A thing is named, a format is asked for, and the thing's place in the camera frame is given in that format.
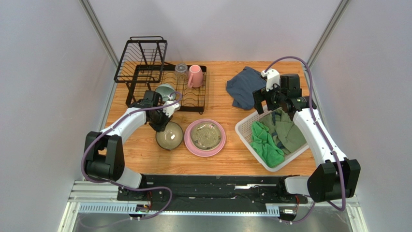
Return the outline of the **beige brown bowl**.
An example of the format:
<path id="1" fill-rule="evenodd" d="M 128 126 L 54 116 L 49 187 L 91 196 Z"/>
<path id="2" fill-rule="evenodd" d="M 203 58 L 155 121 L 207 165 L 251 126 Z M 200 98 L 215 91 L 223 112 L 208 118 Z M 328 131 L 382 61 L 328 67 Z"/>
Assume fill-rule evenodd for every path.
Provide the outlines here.
<path id="1" fill-rule="evenodd" d="M 169 122 L 164 131 L 156 132 L 156 142 L 165 150 L 174 150 L 180 146 L 184 139 L 184 131 L 175 122 Z"/>

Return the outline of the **pink plate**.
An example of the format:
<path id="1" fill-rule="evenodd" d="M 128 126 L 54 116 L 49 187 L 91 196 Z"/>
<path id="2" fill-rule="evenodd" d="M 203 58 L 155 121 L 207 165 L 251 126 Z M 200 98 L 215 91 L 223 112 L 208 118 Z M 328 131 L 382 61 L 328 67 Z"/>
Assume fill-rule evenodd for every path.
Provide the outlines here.
<path id="1" fill-rule="evenodd" d="M 226 133 L 218 122 L 212 119 L 199 119 L 187 127 L 184 143 L 194 155 L 204 158 L 211 157 L 224 148 Z"/>

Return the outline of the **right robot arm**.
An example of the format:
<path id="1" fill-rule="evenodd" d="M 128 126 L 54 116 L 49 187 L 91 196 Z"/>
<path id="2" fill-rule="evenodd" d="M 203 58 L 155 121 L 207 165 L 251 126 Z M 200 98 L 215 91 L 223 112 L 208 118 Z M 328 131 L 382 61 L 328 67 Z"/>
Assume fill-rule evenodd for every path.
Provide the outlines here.
<path id="1" fill-rule="evenodd" d="M 310 176 L 284 179 L 289 194 L 309 196 L 316 203 L 341 200 L 355 194 L 361 166 L 349 159 L 326 130 L 312 96 L 303 96 L 298 74 L 279 74 L 276 70 L 263 71 L 266 86 L 253 92 L 254 109 L 258 114 L 282 108 L 302 132 L 312 151 L 316 170 Z"/>

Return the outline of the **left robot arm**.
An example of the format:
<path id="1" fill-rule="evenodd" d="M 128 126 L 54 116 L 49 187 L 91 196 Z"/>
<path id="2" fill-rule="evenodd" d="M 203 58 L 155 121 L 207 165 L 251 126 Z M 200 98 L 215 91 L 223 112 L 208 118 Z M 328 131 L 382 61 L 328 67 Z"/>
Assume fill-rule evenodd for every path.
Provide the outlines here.
<path id="1" fill-rule="evenodd" d="M 156 132 L 164 131 L 180 108 L 181 96 L 174 91 L 162 103 L 160 93 L 147 90 L 144 98 L 132 104 L 112 125 L 100 132 L 91 131 L 86 136 L 81 160 L 81 172 L 87 181 L 111 183 L 118 187 L 142 191 L 144 176 L 125 166 L 123 145 L 141 126 L 149 124 Z"/>

